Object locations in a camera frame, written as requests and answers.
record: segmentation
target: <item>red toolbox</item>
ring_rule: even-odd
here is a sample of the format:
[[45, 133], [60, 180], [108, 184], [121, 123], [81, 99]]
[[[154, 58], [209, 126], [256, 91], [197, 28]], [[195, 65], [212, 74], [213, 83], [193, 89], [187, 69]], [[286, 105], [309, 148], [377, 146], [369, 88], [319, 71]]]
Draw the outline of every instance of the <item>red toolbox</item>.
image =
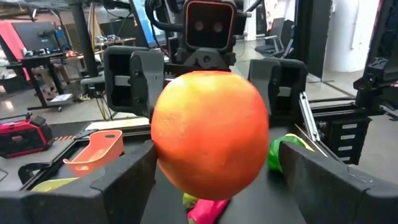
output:
[[32, 113], [0, 118], [0, 156], [12, 158], [47, 150], [54, 142], [51, 129], [40, 116]]

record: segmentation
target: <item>orange bin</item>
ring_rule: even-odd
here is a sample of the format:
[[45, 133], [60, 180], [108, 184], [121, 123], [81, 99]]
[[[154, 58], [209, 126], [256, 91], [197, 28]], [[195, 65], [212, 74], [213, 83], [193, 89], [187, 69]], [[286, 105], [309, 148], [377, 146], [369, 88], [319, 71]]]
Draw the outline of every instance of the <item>orange bin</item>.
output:
[[90, 143], [74, 160], [63, 162], [77, 177], [82, 177], [117, 159], [123, 148], [122, 131], [97, 131], [90, 135]]

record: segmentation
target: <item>orange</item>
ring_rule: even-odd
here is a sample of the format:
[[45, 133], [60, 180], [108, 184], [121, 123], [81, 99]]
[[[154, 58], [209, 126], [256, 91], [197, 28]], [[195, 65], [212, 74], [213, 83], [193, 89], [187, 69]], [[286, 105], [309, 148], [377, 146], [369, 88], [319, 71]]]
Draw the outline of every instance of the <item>orange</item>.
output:
[[263, 167], [267, 115], [259, 92], [237, 74], [184, 74], [164, 88], [152, 117], [159, 167], [194, 197], [231, 198]]

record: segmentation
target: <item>robot camera eye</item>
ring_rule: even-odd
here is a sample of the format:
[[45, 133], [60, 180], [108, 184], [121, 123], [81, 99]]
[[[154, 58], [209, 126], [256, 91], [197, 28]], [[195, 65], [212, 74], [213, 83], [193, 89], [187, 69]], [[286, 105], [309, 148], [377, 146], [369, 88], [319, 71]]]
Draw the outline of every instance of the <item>robot camera eye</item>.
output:
[[228, 48], [236, 17], [234, 4], [194, 0], [185, 7], [185, 41], [189, 48]]

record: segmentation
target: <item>green toy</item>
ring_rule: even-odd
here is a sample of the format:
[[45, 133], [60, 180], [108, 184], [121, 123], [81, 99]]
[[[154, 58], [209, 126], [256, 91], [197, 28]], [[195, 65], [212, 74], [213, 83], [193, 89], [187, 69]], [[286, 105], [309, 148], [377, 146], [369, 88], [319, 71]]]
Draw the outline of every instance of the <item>green toy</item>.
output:
[[182, 203], [185, 207], [185, 209], [190, 210], [193, 209], [195, 204], [198, 202], [198, 199], [194, 196], [191, 196], [187, 193], [184, 193], [182, 196]]
[[282, 172], [282, 168], [279, 163], [279, 149], [280, 143], [282, 141], [292, 142], [296, 145], [305, 147], [306, 149], [314, 152], [314, 150], [300, 137], [296, 136], [295, 134], [286, 134], [285, 136], [273, 140], [269, 145], [268, 167], [270, 170], [277, 170], [279, 172]]

